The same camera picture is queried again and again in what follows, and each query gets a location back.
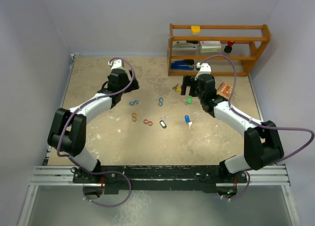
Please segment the key with yellow tag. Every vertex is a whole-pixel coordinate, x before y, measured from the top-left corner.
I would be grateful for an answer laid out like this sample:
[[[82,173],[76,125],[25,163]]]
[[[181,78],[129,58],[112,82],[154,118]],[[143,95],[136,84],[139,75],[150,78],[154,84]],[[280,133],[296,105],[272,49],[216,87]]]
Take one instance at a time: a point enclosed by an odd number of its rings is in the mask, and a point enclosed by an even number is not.
[[[174,90],[175,92],[180,92],[181,88],[179,87],[179,84],[177,84],[176,86],[172,88],[172,90]]]

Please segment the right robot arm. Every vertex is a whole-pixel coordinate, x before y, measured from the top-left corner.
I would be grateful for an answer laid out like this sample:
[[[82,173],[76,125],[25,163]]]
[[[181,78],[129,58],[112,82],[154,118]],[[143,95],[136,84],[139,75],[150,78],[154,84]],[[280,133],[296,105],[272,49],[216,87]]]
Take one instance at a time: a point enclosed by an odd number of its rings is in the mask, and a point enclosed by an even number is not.
[[[219,177],[224,182],[231,182],[236,173],[244,170],[259,170],[282,157],[284,150],[278,130],[272,121],[253,119],[246,113],[233,108],[228,99],[217,94],[214,76],[183,77],[181,95],[197,97],[203,110],[237,131],[244,138],[244,151],[241,155],[230,157],[219,163]]]

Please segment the key with green tag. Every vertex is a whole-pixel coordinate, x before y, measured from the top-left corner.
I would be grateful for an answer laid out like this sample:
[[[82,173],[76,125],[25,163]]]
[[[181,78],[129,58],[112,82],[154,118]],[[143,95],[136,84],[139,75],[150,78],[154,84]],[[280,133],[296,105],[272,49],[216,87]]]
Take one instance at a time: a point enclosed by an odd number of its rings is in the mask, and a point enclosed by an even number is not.
[[[190,104],[192,104],[192,97],[188,97],[187,99],[183,99],[182,102],[185,105],[190,105]]]

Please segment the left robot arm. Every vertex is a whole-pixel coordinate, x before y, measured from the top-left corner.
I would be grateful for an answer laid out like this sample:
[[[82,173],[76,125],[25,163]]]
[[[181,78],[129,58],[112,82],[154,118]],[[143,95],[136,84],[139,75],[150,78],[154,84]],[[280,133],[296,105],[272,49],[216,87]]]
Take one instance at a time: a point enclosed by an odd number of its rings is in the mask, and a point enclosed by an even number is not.
[[[134,69],[126,72],[122,67],[113,68],[105,85],[89,100],[71,108],[59,108],[54,115],[48,134],[48,145],[58,157],[69,158],[84,170],[84,177],[91,183],[101,178],[100,161],[86,148],[87,124],[100,114],[114,108],[124,93],[139,89]]]

